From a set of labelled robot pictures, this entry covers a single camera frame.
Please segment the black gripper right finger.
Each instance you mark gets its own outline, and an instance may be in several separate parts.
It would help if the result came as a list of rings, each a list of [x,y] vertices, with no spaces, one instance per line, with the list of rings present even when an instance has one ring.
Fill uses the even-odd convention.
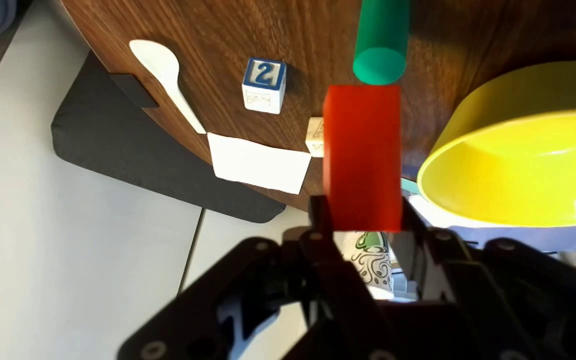
[[[400,265],[422,302],[458,312],[482,358],[576,360],[576,267],[518,239],[482,250],[402,200]]]

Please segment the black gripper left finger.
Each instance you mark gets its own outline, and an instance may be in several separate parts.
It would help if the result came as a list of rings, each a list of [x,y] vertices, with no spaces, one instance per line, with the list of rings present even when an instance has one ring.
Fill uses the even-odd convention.
[[[353,265],[314,230],[240,242],[136,329],[118,360],[235,360],[286,304],[302,306],[307,329],[281,360],[395,360]]]

